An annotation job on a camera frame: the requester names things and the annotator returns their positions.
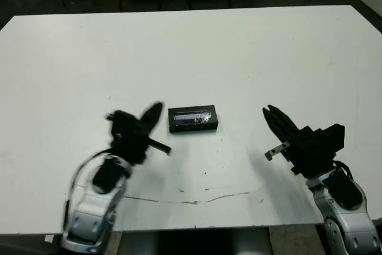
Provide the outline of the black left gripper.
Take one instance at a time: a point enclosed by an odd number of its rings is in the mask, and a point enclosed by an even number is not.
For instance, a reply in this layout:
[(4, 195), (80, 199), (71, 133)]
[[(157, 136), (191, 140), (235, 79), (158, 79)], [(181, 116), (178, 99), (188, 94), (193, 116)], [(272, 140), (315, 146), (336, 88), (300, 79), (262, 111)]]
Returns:
[(110, 153), (131, 165), (144, 163), (148, 148), (157, 149), (169, 156), (172, 151), (169, 146), (150, 138), (163, 108), (163, 102), (155, 102), (142, 114), (138, 122), (113, 122), (110, 131)]

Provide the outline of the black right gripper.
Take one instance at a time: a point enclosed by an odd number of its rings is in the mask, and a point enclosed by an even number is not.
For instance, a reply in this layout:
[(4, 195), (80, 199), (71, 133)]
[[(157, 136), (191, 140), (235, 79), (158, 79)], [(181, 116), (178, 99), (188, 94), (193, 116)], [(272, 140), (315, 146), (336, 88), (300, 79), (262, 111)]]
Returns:
[(265, 153), (267, 160), (281, 153), (292, 163), (292, 172), (306, 179), (317, 177), (334, 169), (338, 152), (338, 127), (313, 131), (306, 126), (298, 129), (291, 118), (279, 108), (268, 105), (262, 108), (264, 118), (281, 144)]

